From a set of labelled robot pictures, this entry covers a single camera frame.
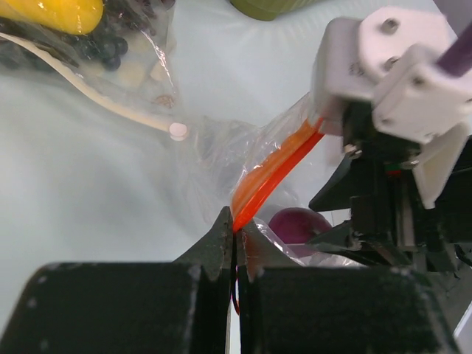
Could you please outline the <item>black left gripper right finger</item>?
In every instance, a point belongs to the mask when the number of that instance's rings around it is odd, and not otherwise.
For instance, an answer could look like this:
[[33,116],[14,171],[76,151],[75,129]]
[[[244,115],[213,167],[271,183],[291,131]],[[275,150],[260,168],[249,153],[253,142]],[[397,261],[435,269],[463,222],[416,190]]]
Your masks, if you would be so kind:
[[235,243],[243,353],[459,352],[424,274],[302,266],[255,225]]

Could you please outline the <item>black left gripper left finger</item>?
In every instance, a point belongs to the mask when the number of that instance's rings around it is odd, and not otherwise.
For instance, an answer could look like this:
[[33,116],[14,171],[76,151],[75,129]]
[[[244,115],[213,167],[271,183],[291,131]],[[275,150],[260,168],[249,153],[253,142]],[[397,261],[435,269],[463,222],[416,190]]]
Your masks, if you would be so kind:
[[49,263],[28,280],[3,353],[227,353],[232,215],[170,263]]

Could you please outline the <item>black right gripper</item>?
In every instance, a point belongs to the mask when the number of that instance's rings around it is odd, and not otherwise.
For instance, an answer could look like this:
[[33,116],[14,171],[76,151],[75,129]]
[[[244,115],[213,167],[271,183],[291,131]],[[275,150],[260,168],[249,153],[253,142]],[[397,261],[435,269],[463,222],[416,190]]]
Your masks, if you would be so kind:
[[375,132],[368,103],[350,103],[343,129],[363,155],[344,157],[310,200],[313,211],[351,208],[351,220],[314,235],[314,250],[346,257],[363,266],[408,265],[423,254],[432,272],[455,272],[471,264],[471,142],[467,141],[444,189],[426,209],[412,170],[382,161],[387,147],[406,152],[409,144]]

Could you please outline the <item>purple fake onion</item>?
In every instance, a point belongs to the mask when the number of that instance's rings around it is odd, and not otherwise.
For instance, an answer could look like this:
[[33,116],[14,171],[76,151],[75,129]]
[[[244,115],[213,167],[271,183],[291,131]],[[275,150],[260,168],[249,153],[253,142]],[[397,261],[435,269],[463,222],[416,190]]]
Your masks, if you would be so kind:
[[305,244],[333,228],[323,215],[301,207],[280,210],[269,221],[268,227],[297,257],[314,254],[315,251]]

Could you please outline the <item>clear orange-zip plastic bag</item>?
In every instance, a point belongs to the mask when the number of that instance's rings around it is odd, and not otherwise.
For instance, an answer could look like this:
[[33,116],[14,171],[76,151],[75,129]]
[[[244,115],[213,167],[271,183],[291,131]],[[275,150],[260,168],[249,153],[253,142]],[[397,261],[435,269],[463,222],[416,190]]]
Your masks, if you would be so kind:
[[294,232],[270,225],[281,211],[300,207],[321,189],[341,161],[336,138],[322,134],[322,121],[306,94],[263,127],[240,120],[197,118],[177,150],[181,197],[192,221],[204,228],[228,207],[235,230],[255,226],[265,240],[301,266],[347,266]]

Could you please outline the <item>clear bag with grapes pear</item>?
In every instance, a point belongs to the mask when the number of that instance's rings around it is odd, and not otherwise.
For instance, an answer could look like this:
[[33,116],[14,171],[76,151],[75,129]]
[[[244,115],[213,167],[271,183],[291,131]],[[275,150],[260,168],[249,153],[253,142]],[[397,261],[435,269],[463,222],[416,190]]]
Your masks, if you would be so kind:
[[1,66],[58,74],[106,110],[184,140],[189,130],[167,58],[174,3],[103,5],[100,23],[85,35],[1,17]]

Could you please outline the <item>yellow fake pear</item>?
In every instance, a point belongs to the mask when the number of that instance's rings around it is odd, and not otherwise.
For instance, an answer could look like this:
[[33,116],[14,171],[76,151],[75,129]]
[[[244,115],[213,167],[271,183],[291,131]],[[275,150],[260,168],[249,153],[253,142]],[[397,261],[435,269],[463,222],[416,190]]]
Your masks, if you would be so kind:
[[6,0],[1,17],[37,24],[71,35],[93,31],[104,13],[100,0]]

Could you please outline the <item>olive green plastic bin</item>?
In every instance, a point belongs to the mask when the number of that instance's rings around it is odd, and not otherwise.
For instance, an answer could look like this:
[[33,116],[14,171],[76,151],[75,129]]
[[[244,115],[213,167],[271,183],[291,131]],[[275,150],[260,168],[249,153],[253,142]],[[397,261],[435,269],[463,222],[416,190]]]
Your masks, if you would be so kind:
[[273,21],[279,15],[307,7],[317,0],[230,0],[242,14],[258,21]]

